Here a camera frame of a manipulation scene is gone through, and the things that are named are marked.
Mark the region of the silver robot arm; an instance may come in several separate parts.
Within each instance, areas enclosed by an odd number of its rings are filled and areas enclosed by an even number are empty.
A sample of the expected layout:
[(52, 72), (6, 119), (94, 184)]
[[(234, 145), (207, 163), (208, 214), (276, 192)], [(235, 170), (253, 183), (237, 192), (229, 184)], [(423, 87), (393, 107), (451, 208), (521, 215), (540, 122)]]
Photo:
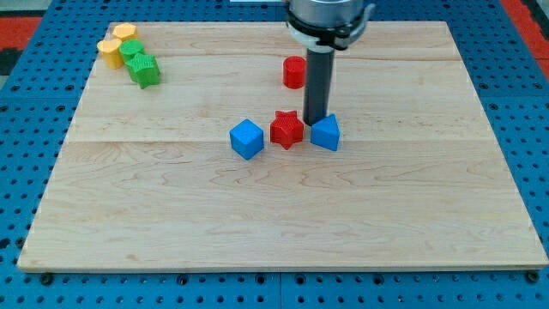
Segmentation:
[(364, 0), (292, 0), (286, 25), (309, 51), (344, 51), (362, 36), (375, 8)]

